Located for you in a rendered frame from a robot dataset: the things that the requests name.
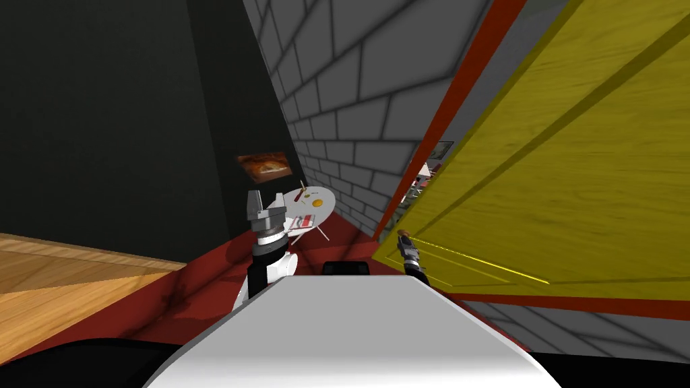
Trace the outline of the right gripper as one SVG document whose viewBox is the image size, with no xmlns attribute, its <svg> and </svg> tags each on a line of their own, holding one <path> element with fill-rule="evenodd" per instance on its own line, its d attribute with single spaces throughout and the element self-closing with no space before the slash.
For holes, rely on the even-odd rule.
<svg viewBox="0 0 690 388">
<path fill-rule="evenodd" d="M 416 249 L 411 239 L 406 234 L 398 235 L 397 247 L 404 259 L 404 264 L 419 264 L 419 250 Z"/>
</svg>

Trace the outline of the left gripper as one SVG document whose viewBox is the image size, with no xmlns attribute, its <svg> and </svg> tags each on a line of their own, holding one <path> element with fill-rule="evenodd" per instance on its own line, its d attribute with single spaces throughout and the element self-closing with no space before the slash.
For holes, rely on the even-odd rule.
<svg viewBox="0 0 690 388">
<path fill-rule="evenodd" d="M 283 230 L 285 223 L 286 204 L 283 193 L 277 193 L 275 200 L 267 209 L 263 209 L 259 190 L 250 190 L 247 194 L 247 219 L 252 231 L 263 233 L 273 230 Z"/>
</svg>

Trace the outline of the white round table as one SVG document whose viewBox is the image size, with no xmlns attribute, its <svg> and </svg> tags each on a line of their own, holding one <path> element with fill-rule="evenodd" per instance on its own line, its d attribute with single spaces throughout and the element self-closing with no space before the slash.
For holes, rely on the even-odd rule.
<svg viewBox="0 0 690 388">
<path fill-rule="evenodd" d="M 298 241 L 304 234 L 318 230 L 326 241 L 330 241 L 321 229 L 321 224 L 335 210 L 336 198 L 325 187 L 307 186 L 283 194 L 286 206 L 284 229 L 289 237 Z"/>
</svg>

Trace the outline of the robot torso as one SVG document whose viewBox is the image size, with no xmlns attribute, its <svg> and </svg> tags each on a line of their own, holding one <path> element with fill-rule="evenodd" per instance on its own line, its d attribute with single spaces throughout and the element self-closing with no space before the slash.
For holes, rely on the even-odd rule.
<svg viewBox="0 0 690 388">
<path fill-rule="evenodd" d="M 143 388 L 561 388 L 526 351 L 420 280 L 286 276 Z"/>
</svg>

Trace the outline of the yellow wooden door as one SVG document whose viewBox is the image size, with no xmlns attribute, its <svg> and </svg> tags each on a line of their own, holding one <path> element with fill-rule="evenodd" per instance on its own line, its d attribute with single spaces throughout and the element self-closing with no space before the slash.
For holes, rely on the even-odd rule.
<svg viewBox="0 0 690 388">
<path fill-rule="evenodd" d="M 449 293 L 690 300 L 690 0 L 569 0 L 400 222 Z"/>
</svg>

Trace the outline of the orange brown wall picture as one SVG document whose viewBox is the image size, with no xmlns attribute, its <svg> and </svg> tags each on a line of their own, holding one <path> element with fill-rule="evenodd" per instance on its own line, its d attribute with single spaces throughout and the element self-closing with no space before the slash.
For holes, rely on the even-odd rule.
<svg viewBox="0 0 690 388">
<path fill-rule="evenodd" d="M 237 162 L 255 184 L 292 175 L 292 169 L 285 153 L 238 156 Z"/>
</svg>

